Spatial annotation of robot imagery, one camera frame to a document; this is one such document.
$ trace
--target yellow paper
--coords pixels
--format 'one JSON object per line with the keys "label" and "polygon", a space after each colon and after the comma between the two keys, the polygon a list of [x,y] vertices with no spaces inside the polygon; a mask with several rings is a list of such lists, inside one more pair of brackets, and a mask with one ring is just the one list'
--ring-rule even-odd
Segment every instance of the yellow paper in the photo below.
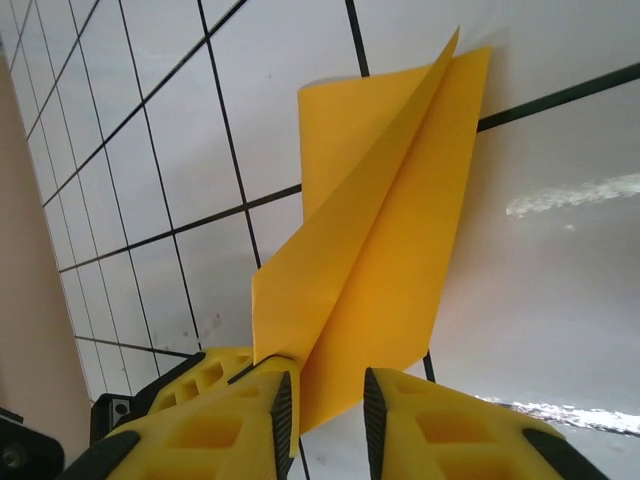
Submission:
{"label": "yellow paper", "polygon": [[254,356],[302,369],[301,432],[362,398],[366,367],[427,350],[489,58],[299,94],[305,222],[254,276]]}

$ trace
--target yellow plastic part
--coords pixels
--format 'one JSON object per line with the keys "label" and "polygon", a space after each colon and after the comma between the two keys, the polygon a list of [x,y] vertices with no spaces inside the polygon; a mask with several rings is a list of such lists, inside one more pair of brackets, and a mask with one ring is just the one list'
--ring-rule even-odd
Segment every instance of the yellow plastic part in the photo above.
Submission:
{"label": "yellow plastic part", "polygon": [[[149,415],[187,402],[199,395],[227,388],[227,382],[253,363],[251,347],[206,348],[206,356],[194,367],[164,387],[149,409]],[[290,456],[298,454],[300,419],[300,373],[293,360],[270,357],[254,367],[245,377],[251,378],[264,372],[289,372],[291,374],[291,397],[293,427],[291,431]]]}
{"label": "yellow plastic part", "polygon": [[299,93],[305,222],[254,276],[256,359],[294,358],[301,432],[361,398],[368,366],[428,348],[489,49]]}
{"label": "yellow plastic part", "polygon": [[[113,430],[109,436],[134,430],[141,439],[109,480],[275,480],[271,410],[287,372],[295,398],[296,363],[273,357],[235,383],[207,387]],[[174,382],[179,388],[181,379]],[[297,433],[293,443],[297,451]]]}
{"label": "yellow plastic part", "polygon": [[558,479],[522,435],[560,433],[526,415],[387,368],[374,369],[387,410],[382,479]]}

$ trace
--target yellow paper airplane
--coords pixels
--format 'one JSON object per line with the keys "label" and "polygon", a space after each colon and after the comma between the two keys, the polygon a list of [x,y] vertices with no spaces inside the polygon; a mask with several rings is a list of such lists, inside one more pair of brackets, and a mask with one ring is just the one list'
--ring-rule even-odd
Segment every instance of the yellow paper airplane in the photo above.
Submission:
{"label": "yellow paper airplane", "polygon": [[367,367],[427,351],[489,49],[299,92],[304,224],[253,278],[254,362],[294,359],[304,433],[362,398]]}

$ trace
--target white tiled wall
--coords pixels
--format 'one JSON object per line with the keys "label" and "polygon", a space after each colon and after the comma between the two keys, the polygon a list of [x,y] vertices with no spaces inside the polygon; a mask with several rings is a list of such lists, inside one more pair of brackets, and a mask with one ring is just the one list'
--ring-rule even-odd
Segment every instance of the white tiled wall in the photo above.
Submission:
{"label": "white tiled wall", "polygon": [[[361,73],[351,3],[0,0],[92,399],[135,393],[202,346],[250,344],[251,275],[302,222],[296,92]],[[372,74],[432,61],[457,25],[461,51],[492,45],[483,115],[640,51],[634,0],[355,10]],[[478,135],[432,340],[439,382],[640,419],[638,85]],[[635,478],[637,425],[561,429],[612,478]],[[361,406],[303,443],[309,476],[299,458],[290,478],[368,477]]]}

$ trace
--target beige wall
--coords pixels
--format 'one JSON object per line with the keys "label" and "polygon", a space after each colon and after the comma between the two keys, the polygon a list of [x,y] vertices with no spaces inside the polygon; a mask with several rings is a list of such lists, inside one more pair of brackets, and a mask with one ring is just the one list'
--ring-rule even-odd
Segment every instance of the beige wall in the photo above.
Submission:
{"label": "beige wall", "polygon": [[0,54],[0,406],[69,460],[88,444],[89,399],[19,115]]}

